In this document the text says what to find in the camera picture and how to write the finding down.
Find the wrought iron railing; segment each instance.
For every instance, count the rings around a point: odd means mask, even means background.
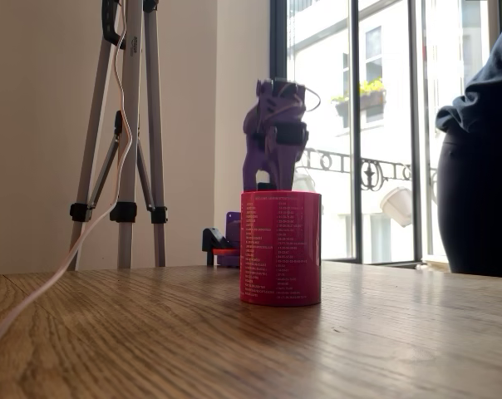
[[[337,173],[351,172],[351,156],[337,152],[307,148],[301,164],[308,170]],[[431,185],[436,182],[437,170],[431,169]],[[388,180],[411,181],[411,166],[388,160],[362,158],[362,189],[378,191]]]

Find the purple object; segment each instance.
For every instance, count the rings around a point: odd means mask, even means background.
[[[233,248],[240,248],[240,213],[228,212],[225,217],[225,238]],[[239,268],[240,257],[234,255],[218,255],[219,266]]]
[[[245,117],[247,155],[244,191],[257,189],[256,174],[264,170],[277,190],[291,190],[295,163],[301,159],[308,131],[305,86],[291,81],[258,81],[258,104]]]

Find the person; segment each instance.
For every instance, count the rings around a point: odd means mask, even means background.
[[[502,33],[436,126],[446,133],[437,202],[450,270],[502,277]]]

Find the glass door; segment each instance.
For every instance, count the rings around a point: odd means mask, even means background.
[[[423,211],[424,255],[445,256],[437,223],[437,165],[445,133],[436,129],[436,112],[464,93],[465,85],[487,61],[500,25],[499,0],[421,0],[427,148]]]
[[[356,129],[349,101],[351,0],[284,1],[287,78],[306,85],[322,101],[304,116],[310,137],[294,179],[294,189],[322,194],[322,258],[354,259],[358,247],[356,261],[365,264],[412,261],[408,1],[357,4]],[[353,135],[360,142],[358,186],[352,184]],[[361,191],[362,217],[355,217],[353,190]],[[384,211],[393,200],[404,203],[403,219]],[[353,233],[356,222],[362,225],[361,243]]]

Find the dark shirt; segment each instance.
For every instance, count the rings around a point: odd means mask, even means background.
[[[467,84],[465,95],[439,110],[436,126],[444,132],[502,136],[502,33],[485,66]]]

